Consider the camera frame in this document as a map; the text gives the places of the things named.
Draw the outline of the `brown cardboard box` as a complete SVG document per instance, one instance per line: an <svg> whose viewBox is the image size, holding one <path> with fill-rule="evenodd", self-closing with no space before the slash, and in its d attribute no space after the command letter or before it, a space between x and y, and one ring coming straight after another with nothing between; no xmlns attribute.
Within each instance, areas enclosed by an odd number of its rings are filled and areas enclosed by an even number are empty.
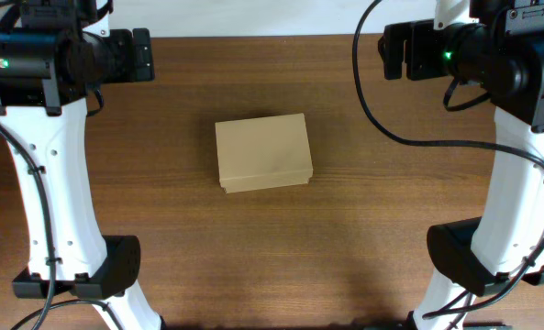
<svg viewBox="0 0 544 330"><path fill-rule="evenodd" d="M217 122L215 130L225 193L307 184L313 176L304 114Z"/></svg>

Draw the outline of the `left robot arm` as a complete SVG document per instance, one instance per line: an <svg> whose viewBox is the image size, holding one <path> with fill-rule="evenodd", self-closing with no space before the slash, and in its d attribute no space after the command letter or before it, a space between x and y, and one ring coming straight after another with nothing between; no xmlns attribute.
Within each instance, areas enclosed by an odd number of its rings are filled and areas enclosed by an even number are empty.
<svg viewBox="0 0 544 330"><path fill-rule="evenodd" d="M8 1L0 19L0 135L17 171L28 221L28 265L12 288L41 299L40 328L56 296L90 304L112 329L162 329L139 286L140 243L105 236L85 159L87 97L107 83L155 73L150 33L112 29L110 1Z"/></svg>

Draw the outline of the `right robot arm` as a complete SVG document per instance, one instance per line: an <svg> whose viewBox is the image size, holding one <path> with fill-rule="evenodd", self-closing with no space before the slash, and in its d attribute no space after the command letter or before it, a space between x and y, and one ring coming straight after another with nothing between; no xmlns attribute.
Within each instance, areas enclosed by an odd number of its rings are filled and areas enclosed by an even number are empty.
<svg viewBox="0 0 544 330"><path fill-rule="evenodd" d="M410 329L461 329L518 283L544 284L544 0L440 1L430 20L393 23L384 75L449 76L494 105L494 166L483 214L427 231L434 272Z"/></svg>

